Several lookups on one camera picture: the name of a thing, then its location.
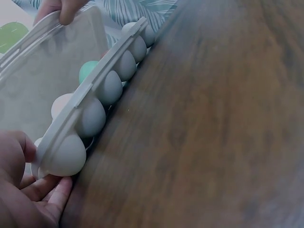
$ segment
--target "green egg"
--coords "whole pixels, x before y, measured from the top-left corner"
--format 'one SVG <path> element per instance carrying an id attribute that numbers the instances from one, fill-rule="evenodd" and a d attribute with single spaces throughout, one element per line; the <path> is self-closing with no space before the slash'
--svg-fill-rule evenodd
<path id="1" fill-rule="evenodd" d="M 89 61 L 82 65 L 79 71 L 79 84 L 81 84 L 85 78 L 92 72 L 98 61 Z"/>

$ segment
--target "egg carton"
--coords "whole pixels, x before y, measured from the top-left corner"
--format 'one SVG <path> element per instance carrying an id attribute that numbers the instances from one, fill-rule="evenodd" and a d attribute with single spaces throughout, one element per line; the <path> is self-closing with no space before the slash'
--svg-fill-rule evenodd
<path id="1" fill-rule="evenodd" d="M 105 107 L 119 100 L 123 82 L 135 74 L 155 39 L 141 18 L 126 24 L 108 50 L 97 6 L 85 5 L 68 26 L 58 18 L 59 12 L 45 17 L 0 59 L 0 128 L 21 129 L 35 141 L 36 179 L 82 169 L 83 139 L 101 132 Z M 79 72 L 90 61 L 97 64 L 79 84 Z"/>

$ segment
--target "egg tray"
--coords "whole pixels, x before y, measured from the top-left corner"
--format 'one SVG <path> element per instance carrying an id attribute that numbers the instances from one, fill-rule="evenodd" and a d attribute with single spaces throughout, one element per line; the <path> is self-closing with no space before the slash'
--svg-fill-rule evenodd
<path id="1" fill-rule="evenodd" d="M 102 25 L 98 7 L 85 6 L 76 18 L 81 18 L 82 14 L 94 14 L 94 21 L 91 21 L 91 24 Z M 62 27 L 58 23 L 58 12 L 46 17 L 39 24 L 39 29 L 33 28 L 34 35 L 25 36 L 8 51 L 5 59 L 0 60 L 0 86 L 4 78 L 1 74 L 16 68 L 16 59 L 24 58 L 24 52 L 31 48 L 31 43 L 43 42 L 52 37 L 54 30 Z M 105 44 L 104 28 L 96 28 L 94 33 L 99 33 L 99 36 L 95 37 L 101 38 Z M 52 123 L 43 137 L 35 142 L 38 147 L 35 160 L 31 163 L 31 172 L 36 179 L 47 174 L 72 176 L 82 169 L 86 161 L 86 148 L 82 139 L 94 137 L 101 132 L 106 120 L 104 107 L 119 100 L 123 93 L 122 82 L 128 81 L 135 74 L 136 64 L 145 58 L 147 49 L 154 43 L 154 39 L 155 34 L 146 18 L 126 24 L 122 29 L 122 38 L 88 72 L 78 88 L 53 102 Z M 16 50 L 17 53 L 23 54 L 17 55 L 14 60 L 8 60 Z M 99 47 L 98 53 L 102 54 L 106 50 L 105 47 Z"/>

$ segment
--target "egg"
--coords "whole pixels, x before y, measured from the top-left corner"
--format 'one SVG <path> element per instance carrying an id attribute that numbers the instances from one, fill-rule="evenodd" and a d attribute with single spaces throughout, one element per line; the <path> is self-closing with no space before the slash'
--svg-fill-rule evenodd
<path id="1" fill-rule="evenodd" d="M 136 22 L 130 22 L 123 26 L 122 34 L 127 34 L 127 32 L 136 24 Z M 155 41 L 155 33 L 151 25 L 146 26 L 146 28 L 141 32 L 141 37 L 143 38 L 146 47 L 149 48 L 153 45 Z"/>
<path id="2" fill-rule="evenodd" d="M 62 109 L 66 106 L 68 101 L 71 99 L 73 94 L 64 94 L 58 97 L 52 104 L 51 107 L 51 116 L 53 120 L 57 118 Z"/>
<path id="3" fill-rule="evenodd" d="M 147 46 L 141 36 L 138 36 L 128 49 L 132 53 L 136 63 L 142 61 L 147 54 Z"/>
<path id="4" fill-rule="evenodd" d="M 96 97 L 84 107 L 75 129 L 82 138 L 93 137 L 98 134 L 105 124 L 105 110 Z"/>
<path id="5" fill-rule="evenodd" d="M 141 36 L 146 43 L 147 48 L 151 47 L 155 41 L 155 33 L 151 27 L 151 25 L 148 25 L 144 31 L 141 33 Z"/>
<path id="6" fill-rule="evenodd" d="M 68 135 L 56 152 L 46 156 L 40 166 L 42 173 L 59 177 L 77 174 L 86 162 L 86 149 L 76 133 Z"/>
<path id="7" fill-rule="evenodd" d="M 82 65 L 79 71 L 79 84 L 81 84 L 85 78 L 92 72 L 92 70 L 97 66 L 98 61 L 89 61 Z"/>
<path id="8" fill-rule="evenodd" d="M 129 23 L 125 24 L 122 28 L 122 34 L 125 35 L 135 24 L 136 24 L 136 22 L 129 22 Z"/>
<path id="9" fill-rule="evenodd" d="M 103 105 L 114 104 L 123 93 L 123 84 L 115 71 L 110 71 L 99 85 L 96 96 Z"/>
<path id="10" fill-rule="evenodd" d="M 136 72 L 136 62 L 130 51 L 125 51 L 114 66 L 122 82 L 128 81 Z"/>

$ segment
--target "wooden table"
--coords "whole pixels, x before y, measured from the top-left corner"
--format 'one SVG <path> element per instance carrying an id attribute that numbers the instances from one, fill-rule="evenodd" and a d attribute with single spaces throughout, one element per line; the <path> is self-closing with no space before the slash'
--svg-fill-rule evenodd
<path id="1" fill-rule="evenodd" d="M 180 0 L 62 227 L 303 227 L 303 21 L 302 0 Z"/>

